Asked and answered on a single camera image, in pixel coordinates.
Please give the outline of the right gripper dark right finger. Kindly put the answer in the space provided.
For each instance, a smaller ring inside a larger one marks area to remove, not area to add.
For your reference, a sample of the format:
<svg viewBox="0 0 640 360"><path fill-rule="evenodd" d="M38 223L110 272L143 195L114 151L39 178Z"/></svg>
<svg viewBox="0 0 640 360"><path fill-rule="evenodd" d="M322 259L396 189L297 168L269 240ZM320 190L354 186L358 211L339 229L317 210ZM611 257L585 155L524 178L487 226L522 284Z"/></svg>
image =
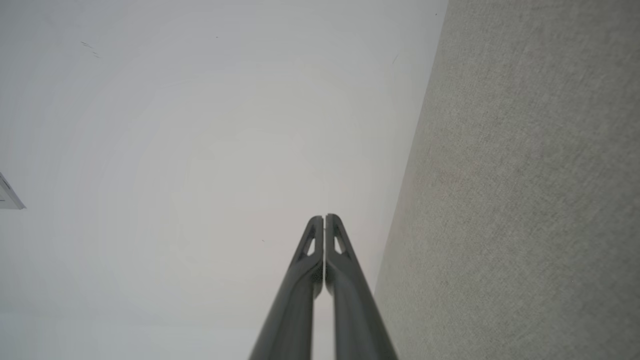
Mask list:
<svg viewBox="0 0 640 360"><path fill-rule="evenodd" d="M325 225L325 284L334 303L335 360L399 360L340 216Z"/></svg>

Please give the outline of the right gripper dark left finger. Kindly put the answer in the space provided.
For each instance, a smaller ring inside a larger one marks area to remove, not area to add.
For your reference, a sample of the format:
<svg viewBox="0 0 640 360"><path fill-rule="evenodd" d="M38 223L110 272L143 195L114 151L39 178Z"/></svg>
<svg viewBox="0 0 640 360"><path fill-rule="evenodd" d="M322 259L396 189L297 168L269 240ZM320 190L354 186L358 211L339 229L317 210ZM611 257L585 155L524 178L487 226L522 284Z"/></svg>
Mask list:
<svg viewBox="0 0 640 360"><path fill-rule="evenodd" d="M314 301L323 288L324 225L309 219L248 360L311 360Z"/></svg>

